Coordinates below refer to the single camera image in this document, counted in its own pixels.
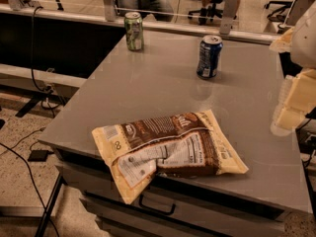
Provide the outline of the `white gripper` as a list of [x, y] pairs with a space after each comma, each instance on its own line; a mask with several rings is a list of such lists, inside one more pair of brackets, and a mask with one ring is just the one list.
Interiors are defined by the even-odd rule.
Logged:
[[296, 76], [286, 75], [279, 91], [271, 132], [288, 136], [316, 108], [316, 1], [297, 21], [270, 44], [270, 50], [290, 52], [291, 60], [303, 68]]

